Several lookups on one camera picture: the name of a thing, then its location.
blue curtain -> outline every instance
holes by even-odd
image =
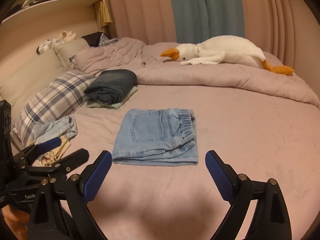
[[[242,0],[171,0],[179,43],[200,43],[211,37],[244,37]]]

goose orange beak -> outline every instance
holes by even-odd
[[[179,59],[179,50],[177,49],[167,49],[161,53],[161,57],[170,57],[172,60],[176,61]]]

plaid pillowcase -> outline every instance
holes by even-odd
[[[109,40],[109,38],[103,33],[100,37],[99,47],[107,46],[107,45],[110,45],[110,44],[115,43],[117,41],[119,41],[118,38],[114,38],[114,39]]]
[[[33,124],[58,120],[72,114],[84,104],[83,91],[95,79],[79,70],[72,70],[56,78],[37,94],[20,112],[13,131],[23,146],[34,140]]]

blue gripper pad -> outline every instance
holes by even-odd
[[[53,138],[49,141],[46,141],[44,143],[41,143],[38,145],[37,152],[38,154],[44,154],[46,152],[49,152],[61,145],[61,139],[59,137]]]
[[[219,158],[215,151],[209,151],[205,155],[205,165],[215,182],[223,200],[230,205],[235,201],[235,187],[237,186],[236,177],[229,172],[228,167]]]
[[[84,203],[94,200],[111,165],[111,153],[103,151],[95,162],[88,165],[81,173],[80,191],[83,194]]]

stuffed animal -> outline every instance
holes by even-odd
[[[45,51],[52,48],[52,41],[46,40],[42,42],[39,47],[37,48],[36,52],[38,55],[44,54]]]
[[[292,75],[288,66],[271,66],[263,51],[251,41],[231,35],[218,36],[199,44],[180,44],[176,48],[162,52],[161,57],[180,61],[180,65],[214,65],[221,62],[242,64],[268,71]]]
[[[64,44],[67,41],[73,41],[76,38],[76,33],[63,31],[62,33],[60,33],[58,38],[53,38],[52,40],[46,40],[42,42],[37,48],[36,52],[38,55],[43,54],[48,49],[57,47],[58,45]]]

